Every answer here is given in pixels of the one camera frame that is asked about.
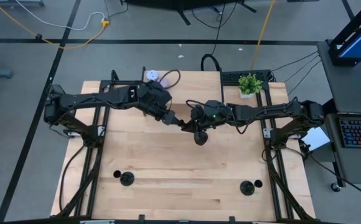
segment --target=white cable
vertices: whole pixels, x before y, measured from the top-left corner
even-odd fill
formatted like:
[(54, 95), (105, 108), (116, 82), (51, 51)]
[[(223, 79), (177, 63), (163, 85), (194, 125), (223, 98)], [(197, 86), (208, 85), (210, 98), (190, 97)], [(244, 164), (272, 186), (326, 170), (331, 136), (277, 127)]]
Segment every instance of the white cable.
[(47, 24), (47, 25), (51, 25), (51, 26), (55, 26), (55, 27), (61, 27), (61, 28), (69, 28), (71, 30), (75, 30), (75, 31), (82, 31), (82, 30), (85, 30), (85, 28), (87, 28), (88, 24), (89, 24), (89, 20), (91, 19), (91, 16), (92, 15), (95, 15), (95, 14), (101, 14), (103, 15), (103, 18), (102, 20), (106, 17), (104, 13), (102, 12), (94, 12), (92, 14), (89, 15), (88, 17), (88, 20), (87, 20), (87, 24), (85, 25), (85, 27), (83, 27), (82, 29), (76, 29), (76, 28), (72, 28), (72, 27), (68, 27), (68, 26), (61, 26), (61, 25), (56, 25), (56, 24), (51, 24), (49, 22), (45, 22), (43, 21), (42, 19), (39, 19), (36, 15), (34, 15), (32, 12), (30, 12), (30, 10), (28, 10), (25, 6), (23, 6), (19, 0), (15, 0), (24, 10), (26, 10), (29, 14), (31, 14), (32, 16), (34, 16), (36, 19), (38, 19), (39, 21), (43, 22), (44, 24)]

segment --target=keyboard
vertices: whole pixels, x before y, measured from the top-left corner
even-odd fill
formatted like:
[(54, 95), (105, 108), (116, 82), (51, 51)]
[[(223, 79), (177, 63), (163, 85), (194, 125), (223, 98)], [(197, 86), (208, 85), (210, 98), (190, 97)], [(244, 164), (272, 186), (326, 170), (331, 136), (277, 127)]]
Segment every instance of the keyboard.
[(344, 147), (361, 148), (361, 116), (340, 116), (339, 127)]
[(223, 85), (238, 86), (238, 80), (242, 76), (255, 74), (259, 80), (268, 82), (271, 79), (270, 70), (252, 70), (252, 71), (238, 71), (238, 72), (221, 72), (220, 77)]

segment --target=white pot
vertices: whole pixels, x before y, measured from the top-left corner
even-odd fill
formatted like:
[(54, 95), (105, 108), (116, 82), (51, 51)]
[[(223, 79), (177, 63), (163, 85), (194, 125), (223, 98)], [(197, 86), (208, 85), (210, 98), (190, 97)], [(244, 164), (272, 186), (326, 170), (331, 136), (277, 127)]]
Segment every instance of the white pot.
[(253, 95), (255, 95), (255, 93), (243, 94), (240, 89), (238, 89), (238, 92), (240, 94), (241, 99), (248, 99), (251, 98)]

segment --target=potted plant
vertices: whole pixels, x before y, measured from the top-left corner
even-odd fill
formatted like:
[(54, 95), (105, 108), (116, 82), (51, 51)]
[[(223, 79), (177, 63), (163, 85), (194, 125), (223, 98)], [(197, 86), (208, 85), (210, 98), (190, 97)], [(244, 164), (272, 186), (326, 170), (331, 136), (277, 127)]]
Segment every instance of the potted plant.
[(248, 74), (242, 76), (238, 80), (238, 89), (241, 99), (247, 99), (252, 97), (255, 93), (259, 93), (262, 86), (262, 81), (256, 79), (255, 74)]

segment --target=yellow cable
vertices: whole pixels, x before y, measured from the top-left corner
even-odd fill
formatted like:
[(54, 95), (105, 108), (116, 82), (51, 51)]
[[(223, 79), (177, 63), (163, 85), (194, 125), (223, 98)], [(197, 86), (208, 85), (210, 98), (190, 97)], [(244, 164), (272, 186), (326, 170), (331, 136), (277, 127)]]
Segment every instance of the yellow cable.
[(254, 68), (254, 63), (255, 63), (256, 56), (258, 56), (258, 52), (260, 51), (261, 39), (262, 39), (263, 33), (264, 33), (265, 29), (266, 29), (266, 24), (268, 23), (269, 16), (270, 16), (270, 13), (271, 13), (271, 11), (272, 11), (274, 2), (275, 2), (275, 0), (272, 0), (272, 2), (271, 2), (271, 4), (270, 4), (269, 11), (268, 11), (268, 14), (266, 15), (265, 22), (263, 23), (263, 27), (262, 27), (262, 30), (261, 30), (260, 39), (258, 40), (258, 44), (257, 44), (256, 47), (255, 47), (255, 52), (254, 52), (254, 56), (253, 56), (253, 63), (251, 64), (251, 70), (253, 70), (253, 68)]
[[(23, 24), (21, 24), (19, 21), (17, 21), (15, 18), (13, 18), (11, 15), (9, 15), (3, 8), (0, 7), (0, 10), (7, 15), (8, 18), (10, 18), (13, 22), (15, 22), (17, 25), (21, 26), (24, 30), (28, 31), (30, 34), (32, 34), (34, 37), (37, 37), (37, 34), (32, 32), (31, 30), (29, 30), (27, 27), (25, 27)], [(86, 46), (86, 44), (89, 44), (89, 42), (91, 42), (92, 40), (96, 39), (98, 36), (100, 36), (100, 34), (104, 31), (104, 29), (106, 28), (106, 26), (109, 24), (108, 21), (102, 21), (102, 28), (99, 31), (99, 33), (97, 35), (95, 35), (94, 37), (92, 37), (91, 39), (89, 39), (88, 41), (86, 41), (84, 44), (82, 45), (78, 45), (75, 47), (61, 47), (58, 46), (58, 48), (60, 49), (78, 49), (80, 47), (84, 47)], [(56, 45), (54, 43), (52, 43), (51, 41), (47, 40), (47, 39), (43, 39), (41, 38), (41, 40), (43, 40), (44, 42), (48, 43), (48, 44), (53, 44)]]

